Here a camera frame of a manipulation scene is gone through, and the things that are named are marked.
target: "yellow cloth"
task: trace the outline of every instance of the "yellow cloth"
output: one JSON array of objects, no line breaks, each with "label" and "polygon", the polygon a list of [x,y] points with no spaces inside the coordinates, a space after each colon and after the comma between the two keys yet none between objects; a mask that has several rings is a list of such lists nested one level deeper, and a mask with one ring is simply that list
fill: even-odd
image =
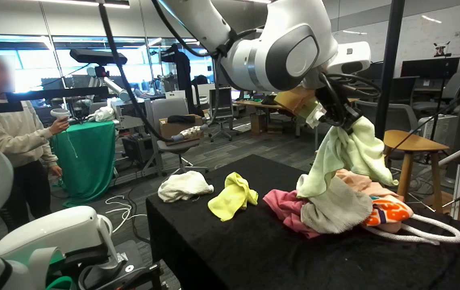
[{"label": "yellow cloth", "polygon": [[238,209],[246,209],[248,202],[257,205],[258,197],[257,191],[250,189],[248,180],[232,172],[226,177],[225,189],[208,202],[208,208],[221,222],[226,222],[232,219]]}]

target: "gray towel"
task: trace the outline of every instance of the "gray towel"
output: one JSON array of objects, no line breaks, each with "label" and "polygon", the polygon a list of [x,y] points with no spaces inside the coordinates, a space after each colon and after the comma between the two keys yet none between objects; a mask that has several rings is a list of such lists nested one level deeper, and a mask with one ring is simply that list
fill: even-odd
[{"label": "gray towel", "polygon": [[[304,176],[300,176],[298,186]],[[302,206],[302,223],[320,234],[350,230],[370,216],[373,204],[368,195],[354,191],[337,177],[331,179],[324,193],[309,201]]]}]

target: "beige sweatshirt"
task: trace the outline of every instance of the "beige sweatshirt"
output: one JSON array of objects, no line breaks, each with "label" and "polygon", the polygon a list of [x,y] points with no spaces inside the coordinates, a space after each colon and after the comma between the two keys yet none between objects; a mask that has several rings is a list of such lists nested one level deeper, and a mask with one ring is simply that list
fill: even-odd
[{"label": "beige sweatshirt", "polygon": [[0,151],[13,167],[26,165],[42,158],[48,166],[57,165],[47,139],[51,131],[44,128],[33,105],[22,101],[22,112],[0,113]]}]

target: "wooden stool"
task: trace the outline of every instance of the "wooden stool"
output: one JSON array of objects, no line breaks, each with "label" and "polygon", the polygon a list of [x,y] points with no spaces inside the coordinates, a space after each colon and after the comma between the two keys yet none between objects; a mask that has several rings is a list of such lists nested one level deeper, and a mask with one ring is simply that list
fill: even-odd
[{"label": "wooden stool", "polygon": [[[392,148],[396,147],[405,137],[407,137],[408,134],[409,132],[400,130],[386,131],[384,134],[386,155],[391,152]],[[397,149],[403,150],[405,153],[397,193],[403,196],[404,200],[407,200],[407,191],[409,190],[409,185],[411,183],[413,155],[415,152],[429,152],[431,154],[432,184],[434,187],[435,210],[438,213],[442,213],[443,208],[441,205],[443,203],[441,201],[441,178],[439,176],[438,152],[440,150],[447,150],[448,147],[412,134]]]}]

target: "white rope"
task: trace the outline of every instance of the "white rope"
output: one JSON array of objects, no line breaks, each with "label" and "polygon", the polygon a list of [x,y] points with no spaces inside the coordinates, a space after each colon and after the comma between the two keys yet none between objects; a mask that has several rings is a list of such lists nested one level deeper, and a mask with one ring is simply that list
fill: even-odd
[{"label": "white rope", "polygon": [[107,211],[106,213],[113,213],[115,211],[124,211],[123,212],[123,215],[121,216],[122,217],[122,222],[117,226],[117,228],[115,228],[113,230],[113,233],[115,233],[118,229],[121,228],[121,226],[129,219],[132,219],[134,217],[147,217],[147,215],[145,214],[139,214],[139,215],[132,215],[132,216],[129,216],[130,213],[131,213],[131,209],[132,209],[132,206],[130,204],[127,204],[127,203],[123,203],[123,202],[118,202],[118,201],[111,201],[109,202],[110,200],[114,199],[114,198],[122,198],[122,199],[125,199],[124,196],[114,196],[114,197],[110,197],[108,198],[107,200],[104,201],[105,204],[120,204],[122,206],[124,206],[123,208],[121,209],[112,209],[111,211]]},{"label": "white rope", "polygon": [[423,217],[420,215],[414,214],[412,218],[419,220],[421,222],[426,222],[428,224],[432,224],[433,226],[438,226],[439,228],[442,228],[446,231],[449,231],[452,233],[454,236],[442,236],[442,235],[434,235],[430,233],[425,233],[424,231],[420,231],[416,228],[413,228],[412,226],[408,226],[407,224],[402,224],[402,229],[406,230],[410,233],[413,233],[417,236],[405,236],[405,235],[396,235],[392,233],[386,233],[381,230],[375,229],[371,226],[363,226],[367,231],[370,233],[374,233],[375,235],[379,235],[381,237],[389,238],[389,239],[394,239],[394,240],[400,240],[404,242],[426,242],[428,244],[434,244],[434,245],[439,245],[440,242],[450,242],[454,244],[460,243],[460,231],[458,231],[456,228],[453,226],[450,226],[448,224],[444,224],[443,222],[440,222],[435,219]]}]

